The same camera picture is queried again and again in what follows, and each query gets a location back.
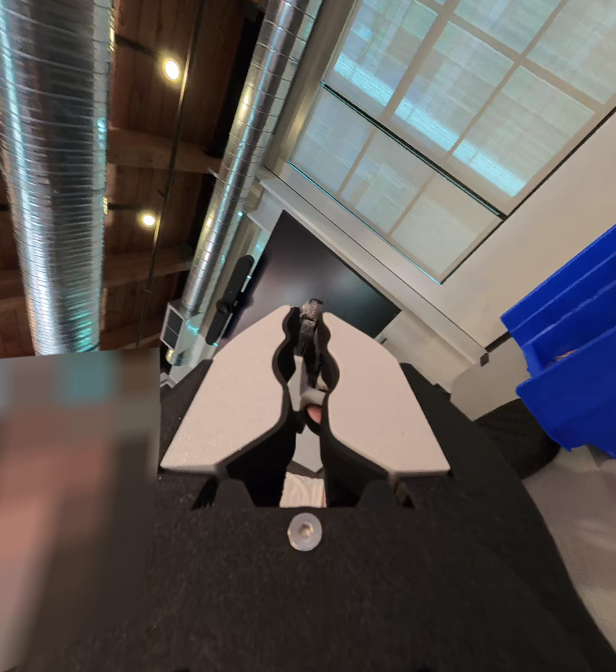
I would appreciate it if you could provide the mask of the blue plastic bin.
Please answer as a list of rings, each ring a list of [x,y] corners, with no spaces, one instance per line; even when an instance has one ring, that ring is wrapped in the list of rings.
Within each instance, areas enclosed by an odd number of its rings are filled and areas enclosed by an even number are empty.
[[[501,321],[530,375],[517,395],[548,436],[616,459],[616,223]]]

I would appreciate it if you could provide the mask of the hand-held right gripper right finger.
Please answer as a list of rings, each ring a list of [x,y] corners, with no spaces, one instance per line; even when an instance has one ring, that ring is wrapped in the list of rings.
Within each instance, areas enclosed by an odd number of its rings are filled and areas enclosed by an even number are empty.
[[[327,387],[323,447],[392,482],[448,474],[448,460],[396,358],[332,313],[321,315],[317,340]]]

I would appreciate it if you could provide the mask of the large dark wall screen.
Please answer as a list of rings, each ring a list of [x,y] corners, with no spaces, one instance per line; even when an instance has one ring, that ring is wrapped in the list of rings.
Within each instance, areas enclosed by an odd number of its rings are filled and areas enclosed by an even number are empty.
[[[361,332],[377,337],[400,308],[358,275],[302,223],[282,211],[245,289],[238,334],[278,307],[311,299]]]

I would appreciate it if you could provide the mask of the black textured pad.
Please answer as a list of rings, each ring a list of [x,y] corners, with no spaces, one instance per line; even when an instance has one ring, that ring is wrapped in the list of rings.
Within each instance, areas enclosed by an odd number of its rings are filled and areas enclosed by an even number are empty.
[[[537,474],[558,455],[561,447],[531,414],[521,399],[475,419],[513,471],[525,479]]]

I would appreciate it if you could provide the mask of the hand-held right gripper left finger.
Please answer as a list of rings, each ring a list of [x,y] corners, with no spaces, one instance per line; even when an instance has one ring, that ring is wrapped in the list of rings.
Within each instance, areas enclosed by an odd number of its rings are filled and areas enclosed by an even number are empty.
[[[232,338],[211,360],[161,468],[215,475],[277,433],[293,410],[299,332],[300,309],[284,305]]]

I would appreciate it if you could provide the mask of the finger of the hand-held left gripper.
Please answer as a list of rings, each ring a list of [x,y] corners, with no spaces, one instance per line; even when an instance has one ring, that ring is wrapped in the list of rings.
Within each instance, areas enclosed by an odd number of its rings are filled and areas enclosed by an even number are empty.
[[[322,357],[294,355],[295,373],[292,374],[292,409],[303,412],[307,407],[322,407],[329,387],[322,375]]]
[[[294,473],[285,476],[285,508],[326,508],[325,481]]]

